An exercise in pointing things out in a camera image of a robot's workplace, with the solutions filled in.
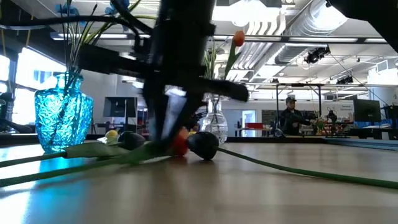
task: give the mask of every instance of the vase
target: vase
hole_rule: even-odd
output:
[[[94,107],[93,99],[80,91],[82,76],[62,73],[55,77],[55,88],[35,93],[36,131],[47,153],[83,143]]]
[[[220,143],[224,143],[228,136],[228,125],[221,111],[221,100],[214,95],[208,98],[208,112],[203,119],[202,131],[213,133]]]

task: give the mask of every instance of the person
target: person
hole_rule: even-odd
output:
[[[279,123],[284,134],[299,135],[300,124],[311,125],[315,120],[306,120],[300,111],[295,109],[296,99],[294,97],[286,98],[286,110],[279,117]]]

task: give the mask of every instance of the wooden table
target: wooden table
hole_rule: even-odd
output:
[[[398,153],[320,144],[225,144],[302,169],[398,180]],[[0,161],[41,154],[0,149]],[[0,178],[78,166],[53,159],[0,169]],[[0,189],[0,223],[398,223],[398,191],[343,184],[259,166],[219,152],[112,166]]]

